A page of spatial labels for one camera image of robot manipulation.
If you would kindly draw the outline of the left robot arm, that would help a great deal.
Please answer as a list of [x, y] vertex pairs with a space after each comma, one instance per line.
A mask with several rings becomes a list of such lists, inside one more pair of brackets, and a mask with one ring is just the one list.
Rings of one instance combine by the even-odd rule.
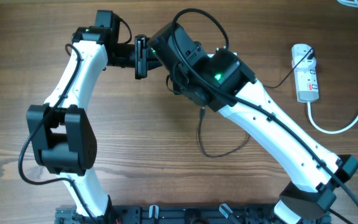
[[42, 105], [31, 105], [26, 114], [30, 134], [19, 156], [19, 175], [32, 185], [48, 183], [24, 174], [24, 154], [32, 146], [38, 165], [68, 188], [76, 203], [69, 217], [78, 223], [118, 220], [93, 167], [97, 140], [86, 114], [100, 73], [108, 66], [134, 68], [135, 79], [140, 80], [161, 65], [146, 46], [146, 35], [130, 36], [133, 44], [119, 41], [123, 22], [112, 11], [98, 10], [93, 26], [79, 27], [65, 46], [70, 60], [58, 85]]

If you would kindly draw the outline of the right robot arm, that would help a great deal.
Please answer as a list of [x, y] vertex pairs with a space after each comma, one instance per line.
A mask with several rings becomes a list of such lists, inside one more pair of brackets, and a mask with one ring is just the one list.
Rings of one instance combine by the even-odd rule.
[[314, 220], [329, 211], [336, 188], [358, 169], [303, 131], [270, 97], [254, 72], [225, 48], [208, 55], [179, 24], [168, 23], [147, 42], [170, 72], [175, 90], [250, 134], [284, 169], [290, 183], [273, 208], [284, 223]]

